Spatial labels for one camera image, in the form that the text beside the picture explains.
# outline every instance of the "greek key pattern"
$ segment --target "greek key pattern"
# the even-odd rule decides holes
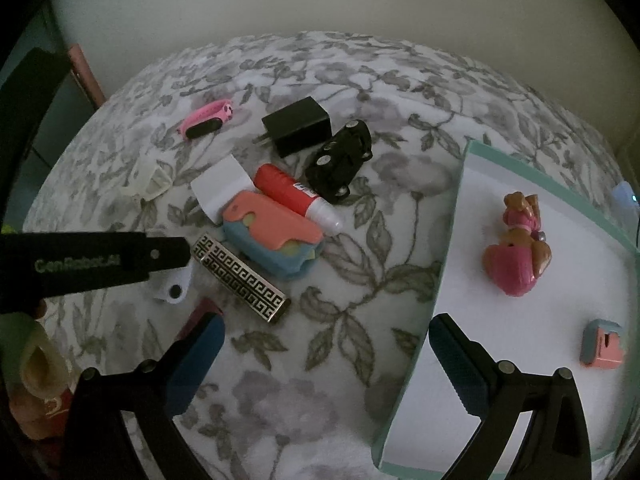
[[[210,234],[203,234],[191,253],[266,322],[277,321],[291,303],[281,290],[246,266]]]

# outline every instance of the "red glue stick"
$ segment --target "red glue stick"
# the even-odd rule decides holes
[[[258,168],[254,184],[266,196],[318,224],[329,236],[342,231],[342,219],[331,204],[273,164]]]

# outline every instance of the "glue stick cap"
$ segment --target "glue stick cap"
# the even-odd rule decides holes
[[[324,198],[316,198],[306,210],[305,216],[320,226],[329,236],[335,236],[342,232],[342,218],[335,207]]]

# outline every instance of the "power adapter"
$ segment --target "power adapter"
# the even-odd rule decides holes
[[[329,114],[312,97],[305,97],[262,118],[267,132],[256,141],[271,139],[280,157],[325,142],[331,137]]]

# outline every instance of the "table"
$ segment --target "table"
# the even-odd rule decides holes
[[[88,121],[51,171],[25,231],[145,230],[194,242],[215,226],[189,183],[233,153],[249,174],[274,162],[300,177],[311,150],[280,160],[260,118],[305,96],[334,131],[361,118],[373,159],[340,212],[346,230],[327,240],[303,280],[276,284],[292,297],[276,326],[263,323],[198,268],[178,306],[144,284],[49,301],[47,332],[72,365],[125,372],[159,358],[198,298],[225,311],[226,343],[187,412],[185,440],[215,480],[388,478],[369,446],[390,414],[433,304],[456,183],[468,139],[520,158],[587,197],[610,216],[608,190],[621,179],[603,137],[552,99],[490,67],[408,41],[304,32],[237,38],[188,48],[146,67]],[[188,113],[231,98],[233,119],[184,142]],[[174,179],[137,205],[118,193],[140,155]],[[132,417],[132,439],[156,469]],[[640,436],[594,471],[626,459]]]

